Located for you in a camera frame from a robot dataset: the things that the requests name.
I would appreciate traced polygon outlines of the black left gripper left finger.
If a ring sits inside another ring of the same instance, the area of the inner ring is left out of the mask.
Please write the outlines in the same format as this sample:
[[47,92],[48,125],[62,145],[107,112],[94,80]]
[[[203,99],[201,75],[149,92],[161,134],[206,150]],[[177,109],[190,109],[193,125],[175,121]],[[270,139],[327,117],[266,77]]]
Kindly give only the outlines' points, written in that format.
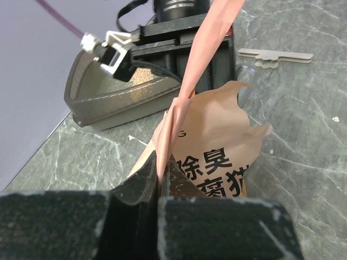
[[1,259],[156,259],[156,155],[110,191],[1,193]]

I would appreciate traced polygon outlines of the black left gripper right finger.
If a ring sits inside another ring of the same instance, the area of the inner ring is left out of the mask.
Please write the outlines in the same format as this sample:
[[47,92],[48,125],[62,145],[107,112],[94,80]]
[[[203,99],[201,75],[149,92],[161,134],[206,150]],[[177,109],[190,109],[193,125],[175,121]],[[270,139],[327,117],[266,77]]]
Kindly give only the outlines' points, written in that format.
[[259,198],[209,198],[170,159],[158,201],[159,259],[302,259],[290,215]]

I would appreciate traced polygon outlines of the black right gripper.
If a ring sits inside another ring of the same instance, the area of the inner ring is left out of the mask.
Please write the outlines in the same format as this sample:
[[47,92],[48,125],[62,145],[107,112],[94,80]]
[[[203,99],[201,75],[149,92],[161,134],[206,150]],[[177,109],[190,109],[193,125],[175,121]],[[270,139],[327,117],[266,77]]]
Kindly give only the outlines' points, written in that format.
[[[154,17],[132,31],[134,46],[119,58],[116,78],[128,82],[136,68],[182,81],[195,34],[210,8],[209,1],[153,1]],[[235,79],[232,28],[196,85],[196,93],[217,89]]]

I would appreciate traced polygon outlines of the orange cat litter bag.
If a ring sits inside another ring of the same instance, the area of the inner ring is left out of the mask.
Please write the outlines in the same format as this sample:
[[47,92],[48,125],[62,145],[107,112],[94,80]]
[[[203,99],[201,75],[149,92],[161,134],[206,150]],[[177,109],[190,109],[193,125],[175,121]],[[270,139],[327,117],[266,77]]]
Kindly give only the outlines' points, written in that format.
[[194,37],[181,90],[133,167],[144,166],[156,153],[158,181],[169,158],[208,197],[245,197],[244,172],[260,154],[269,124],[250,126],[237,103],[245,83],[229,81],[222,87],[196,94],[195,88],[243,1],[214,1]]

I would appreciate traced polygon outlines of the white bag sealing clip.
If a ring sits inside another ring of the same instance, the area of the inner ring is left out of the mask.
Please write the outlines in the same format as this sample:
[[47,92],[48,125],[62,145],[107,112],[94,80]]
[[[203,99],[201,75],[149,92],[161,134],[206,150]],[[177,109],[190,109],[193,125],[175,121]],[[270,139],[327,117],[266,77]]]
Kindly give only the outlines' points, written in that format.
[[259,49],[245,49],[238,50],[238,55],[242,57],[252,57],[255,59],[255,66],[263,69],[275,69],[278,67],[279,62],[295,62],[295,63],[310,63],[313,60],[313,54],[306,53],[293,53],[286,51],[274,50],[259,50]]

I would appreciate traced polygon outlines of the clear plastic litter scoop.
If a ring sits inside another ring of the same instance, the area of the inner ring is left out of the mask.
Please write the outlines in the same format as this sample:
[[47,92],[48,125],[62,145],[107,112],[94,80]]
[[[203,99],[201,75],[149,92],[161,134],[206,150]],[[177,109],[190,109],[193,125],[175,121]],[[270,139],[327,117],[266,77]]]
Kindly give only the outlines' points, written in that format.
[[243,85],[238,92],[237,102],[242,108],[258,84],[259,72],[255,65],[241,63],[236,66],[236,75],[238,81],[252,85],[252,87]]

